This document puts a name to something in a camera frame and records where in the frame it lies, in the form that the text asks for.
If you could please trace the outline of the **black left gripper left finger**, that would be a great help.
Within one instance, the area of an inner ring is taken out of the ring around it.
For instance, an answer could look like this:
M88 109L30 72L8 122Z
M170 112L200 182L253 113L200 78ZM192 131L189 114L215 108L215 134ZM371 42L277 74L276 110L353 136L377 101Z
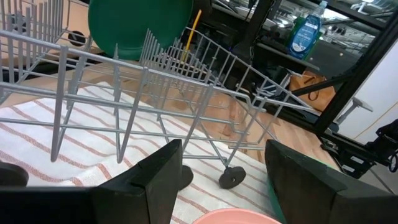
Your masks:
M93 189L96 224L169 224L182 177L182 141L174 139Z

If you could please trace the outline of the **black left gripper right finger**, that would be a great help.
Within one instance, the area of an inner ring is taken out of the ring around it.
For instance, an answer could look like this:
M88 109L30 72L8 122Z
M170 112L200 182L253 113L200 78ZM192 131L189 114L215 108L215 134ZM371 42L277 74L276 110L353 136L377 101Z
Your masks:
M266 142L266 167L287 224L398 224L398 195L276 140Z

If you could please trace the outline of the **salmon pink plate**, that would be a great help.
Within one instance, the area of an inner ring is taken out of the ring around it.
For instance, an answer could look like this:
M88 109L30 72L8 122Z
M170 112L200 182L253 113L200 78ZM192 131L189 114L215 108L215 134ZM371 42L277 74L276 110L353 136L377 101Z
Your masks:
M281 224L281 222L251 210L223 208L201 216L192 224Z

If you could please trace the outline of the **dark green plate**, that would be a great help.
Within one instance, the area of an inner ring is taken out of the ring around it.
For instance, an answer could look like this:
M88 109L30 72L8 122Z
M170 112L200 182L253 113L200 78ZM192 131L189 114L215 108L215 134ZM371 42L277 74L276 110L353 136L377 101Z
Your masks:
M97 46L108 55L138 60L147 30L167 48L187 26L193 0L90 0L88 27Z

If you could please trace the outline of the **brown paper bag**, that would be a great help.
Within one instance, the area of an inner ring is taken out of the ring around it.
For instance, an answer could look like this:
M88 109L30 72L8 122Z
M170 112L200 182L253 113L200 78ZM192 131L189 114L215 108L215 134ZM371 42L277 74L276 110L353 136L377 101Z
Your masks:
M301 77L291 76L289 83L289 90L293 92L300 88L305 88L310 85L318 84L326 81L326 78L316 73L305 71ZM316 90L311 93L300 95L299 98L309 104L317 111L324 111L332 98L335 96L335 89L333 86L326 87L321 90Z

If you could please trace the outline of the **grey metal stand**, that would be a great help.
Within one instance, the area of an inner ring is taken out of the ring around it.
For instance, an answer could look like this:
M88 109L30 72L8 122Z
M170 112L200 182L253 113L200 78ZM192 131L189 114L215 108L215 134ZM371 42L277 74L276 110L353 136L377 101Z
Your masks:
M371 113L373 112L373 107L359 98L353 97L352 103L353 104L336 120L337 124L341 124L356 108L362 108L370 111Z

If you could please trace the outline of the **white red-striped towel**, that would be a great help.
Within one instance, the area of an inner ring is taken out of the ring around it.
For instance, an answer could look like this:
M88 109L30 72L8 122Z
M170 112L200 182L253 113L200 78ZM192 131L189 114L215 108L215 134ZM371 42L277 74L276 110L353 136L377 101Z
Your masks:
M111 128L125 127L129 112L119 116L105 106L77 103L69 121L55 162L50 160L55 102L41 98L0 109L0 161L23 167L29 185L98 185L116 177L165 144L163 132L184 136L189 126L171 116L161 122L153 114L139 112L133 124L134 135L127 144L122 162L116 160L116 140ZM228 147L205 141L200 131L187 144L184 164L191 167L192 183L177 196L170 224L191 224L200 216L221 208L245 208L275 217L268 195L264 164L237 152L232 165L246 171L237 187L223 190L218 179L224 167L214 160L219 152L229 155Z

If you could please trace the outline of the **blue dish soap bottle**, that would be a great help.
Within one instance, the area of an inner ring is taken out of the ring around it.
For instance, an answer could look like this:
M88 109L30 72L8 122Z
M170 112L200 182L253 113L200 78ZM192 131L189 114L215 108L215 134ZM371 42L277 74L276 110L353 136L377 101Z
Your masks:
M316 9L295 25L289 43L289 54L297 59L305 59L318 39L322 17L328 2L323 0Z

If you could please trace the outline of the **light wood desk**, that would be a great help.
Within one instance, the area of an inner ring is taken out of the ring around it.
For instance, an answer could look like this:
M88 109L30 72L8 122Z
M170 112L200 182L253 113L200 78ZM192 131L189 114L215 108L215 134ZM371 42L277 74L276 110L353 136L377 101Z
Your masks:
M86 0L0 0L0 30L100 54L88 43ZM31 67L59 61L59 51L0 36L0 66Z

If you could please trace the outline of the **black aluminium frame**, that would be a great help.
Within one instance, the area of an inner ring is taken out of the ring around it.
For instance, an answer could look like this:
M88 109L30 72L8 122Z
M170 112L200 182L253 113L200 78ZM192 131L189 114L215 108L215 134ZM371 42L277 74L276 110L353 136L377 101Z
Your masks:
M373 4L379 8L376 14L363 14L362 12L350 9L350 1L358 3L359 0L303 0L314 4L326 1L327 9L342 14L348 18L347 24L353 22L362 23L367 27L367 34L374 36L374 39L361 54L360 58L350 68L335 78L310 85L293 91L296 97L338 85L339 89L320 115L315 115L313 120L306 120L298 115L298 108L277 106L266 103L265 108L271 111L272 115L280 116L282 119L306 129L322 139L327 139L338 146L338 151L331 155L340 167L350 164L349 156L356 156L364 159L363 164L354 163L353 171L346 171L346 174L358 179L362 177L372 166L377 163L389 165L391 162L375 152L368 151L364 146L355 143L333 131L328 132L330 124L335 122L338 113L359 90L365 79L371 74L376 65L381 61L389 47L398 39L398 0L373 0Z

